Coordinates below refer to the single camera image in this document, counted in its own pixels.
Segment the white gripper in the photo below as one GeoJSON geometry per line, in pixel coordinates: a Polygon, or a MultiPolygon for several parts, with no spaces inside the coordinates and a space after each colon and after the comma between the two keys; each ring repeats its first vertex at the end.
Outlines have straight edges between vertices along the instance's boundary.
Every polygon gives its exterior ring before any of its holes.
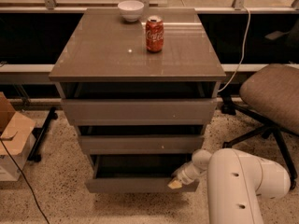
{"type": "Polygon", "coordinates": [[[186,162],[179,167],[171,176],[174,176],[167,186],[170,189],[181,189],[183,185],[190,185],[195,180],[199,180],[201,174],[205,172],[207,165],[195,165],[192,161],[186,162]]]}

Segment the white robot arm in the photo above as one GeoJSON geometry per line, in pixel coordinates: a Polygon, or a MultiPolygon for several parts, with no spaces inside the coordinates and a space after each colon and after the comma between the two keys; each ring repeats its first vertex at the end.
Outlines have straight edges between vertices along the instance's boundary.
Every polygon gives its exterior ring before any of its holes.
{"type": "Polygon", "coordinates": [[[168,183],[180,189],[206,175],[209,224],[263,224],[258,199],[280,199],[291,179],[280,164],[233,148],[198,149],[168,183]]]}

